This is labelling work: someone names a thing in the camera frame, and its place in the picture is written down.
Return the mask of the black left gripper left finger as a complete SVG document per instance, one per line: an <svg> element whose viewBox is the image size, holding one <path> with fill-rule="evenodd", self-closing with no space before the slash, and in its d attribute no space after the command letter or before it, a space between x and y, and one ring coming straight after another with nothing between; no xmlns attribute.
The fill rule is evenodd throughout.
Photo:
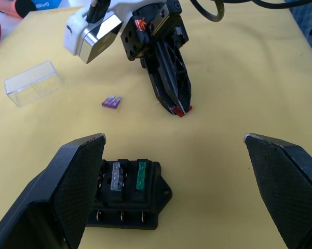
<svg viewBox="0 0 312 249"><path fill-rule="evenodd" d="M61 146L0 221L0 248L78 248L105 143L98 133Z"/></svg>

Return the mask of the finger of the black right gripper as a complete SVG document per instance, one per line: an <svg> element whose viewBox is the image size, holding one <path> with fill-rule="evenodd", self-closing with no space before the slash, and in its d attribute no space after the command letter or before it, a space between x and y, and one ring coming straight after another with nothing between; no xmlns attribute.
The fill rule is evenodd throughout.
<svg viewBox="0 0 312 249"><path fill-rule="evenodd" d="M180 92L181 82L178 76L177 67L179 69L181 68L181 60L174 59L174 62L172 62L172 65L174 68L174 87L173 88L174 89L176 88L178 92ZM180 108L177 107L175 102L172 100L172 98L166 91L165 85L161 77L161 73L158 70L160 68L158 59L144 59L144 67L147 69L154 93L158 101L161 103L161 105L171 114L180 115L181 114Z"/></svg>
<svg viewBox="0 0 312 249"><path fill-rule="evenodd" d="M161 40L155 44L158 61L157 98L170 113L187 114L191 110L191 82L175 41Z"/></svg>

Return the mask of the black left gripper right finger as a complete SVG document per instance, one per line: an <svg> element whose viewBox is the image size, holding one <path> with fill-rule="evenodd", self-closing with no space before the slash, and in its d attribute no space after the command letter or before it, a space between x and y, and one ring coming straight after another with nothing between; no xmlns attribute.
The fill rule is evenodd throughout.
<svg viewBox="0 0 312 249"><path fill-rule="evenodd" d="M287 248L312 248L312 156L302 147L247 133L262 200Z"/></svg>

